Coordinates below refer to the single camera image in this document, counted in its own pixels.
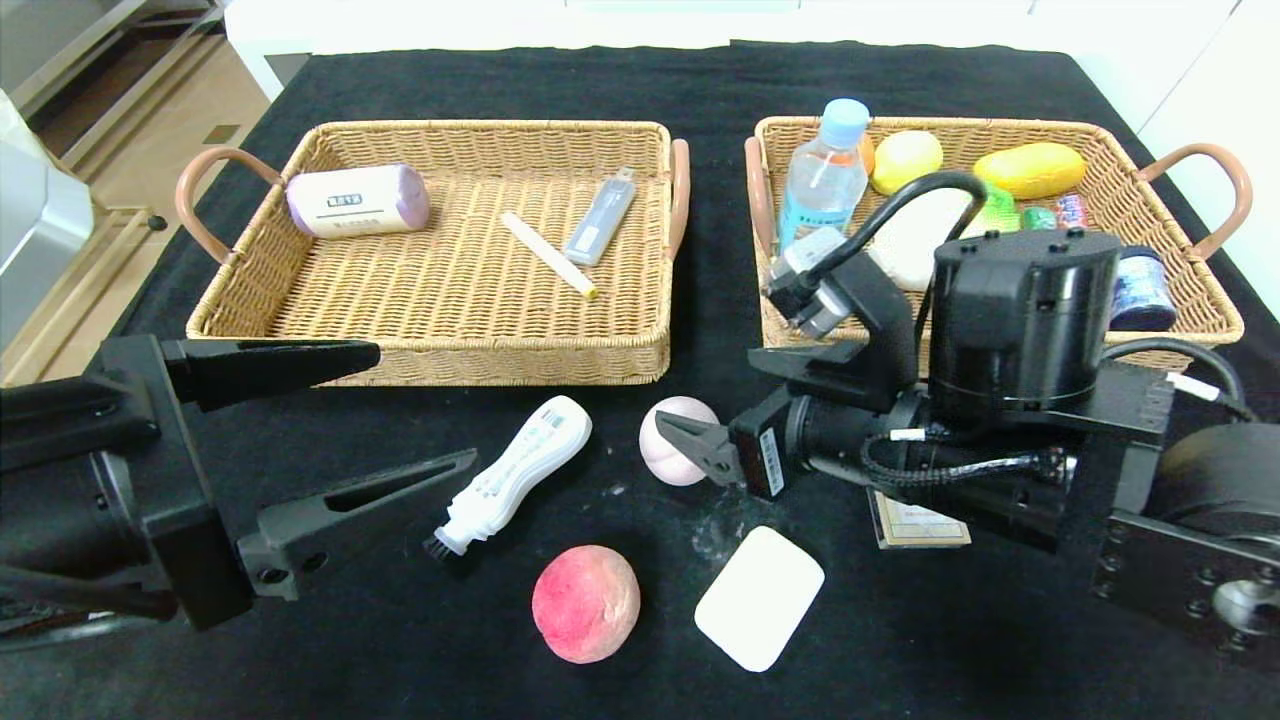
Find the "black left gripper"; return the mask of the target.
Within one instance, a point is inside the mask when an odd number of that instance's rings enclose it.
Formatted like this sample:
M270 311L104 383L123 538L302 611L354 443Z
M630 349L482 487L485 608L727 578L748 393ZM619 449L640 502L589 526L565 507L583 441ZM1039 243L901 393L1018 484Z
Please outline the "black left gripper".
M239 559L212 501L182 402L211 413L380 361L380 346L362 340L131 336L106 341L81 375L4 388L3 629L119 632L183 618L207 630L247 612L252 592L297 601L440 518L474 477L475 448L264 506L236 542Z

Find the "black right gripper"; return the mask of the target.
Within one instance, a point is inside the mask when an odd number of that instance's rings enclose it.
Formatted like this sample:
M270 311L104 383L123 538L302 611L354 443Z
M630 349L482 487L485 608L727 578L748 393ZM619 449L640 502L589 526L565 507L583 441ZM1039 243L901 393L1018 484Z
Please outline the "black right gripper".
M890 415L797 395L781 386L728 427L658 411L658 434L716 484L746 487L776 500L796 479L817 474L865 486L863 445Z

